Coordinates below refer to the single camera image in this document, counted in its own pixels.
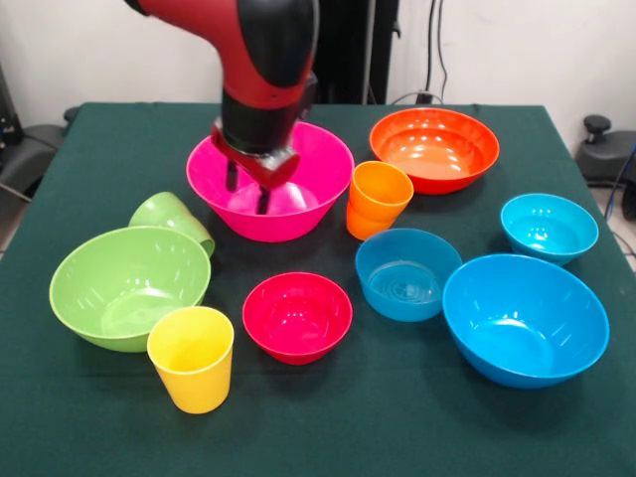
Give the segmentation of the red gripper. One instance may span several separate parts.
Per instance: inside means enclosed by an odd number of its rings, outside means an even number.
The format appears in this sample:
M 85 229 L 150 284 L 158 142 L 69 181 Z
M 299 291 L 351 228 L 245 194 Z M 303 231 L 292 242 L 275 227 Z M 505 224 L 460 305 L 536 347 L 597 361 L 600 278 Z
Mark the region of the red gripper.
M 223 123 L 216 118 L 211 141 L 228 160 L 226 188 L 235 192 L 239 184 L 239 169 L 255 181 L 259 187 L 256 212 L 266 215 L 269 208 L 270 191 L 286 183 L 297 169 L 299 154 L 292 147 L 291 141 L 279 148 L 263 154 L 249 153 L 237 149 L 226 139 Z

